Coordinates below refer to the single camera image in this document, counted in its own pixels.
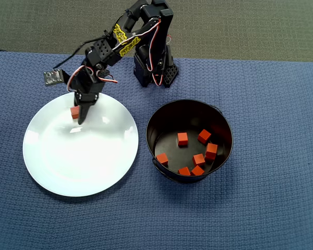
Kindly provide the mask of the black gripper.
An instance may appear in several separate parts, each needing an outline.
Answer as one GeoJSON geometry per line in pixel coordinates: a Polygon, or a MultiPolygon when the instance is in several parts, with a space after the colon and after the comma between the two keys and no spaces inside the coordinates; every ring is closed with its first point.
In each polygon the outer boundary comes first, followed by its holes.
{"type": "Polygon", "coordinates": [[[96,104],[105,82],[91,67],[81,65],[68,78],[68,90],[74,93],[74,106],[79,106],[78,124],[84,123],[91,106],[96,104]]]}

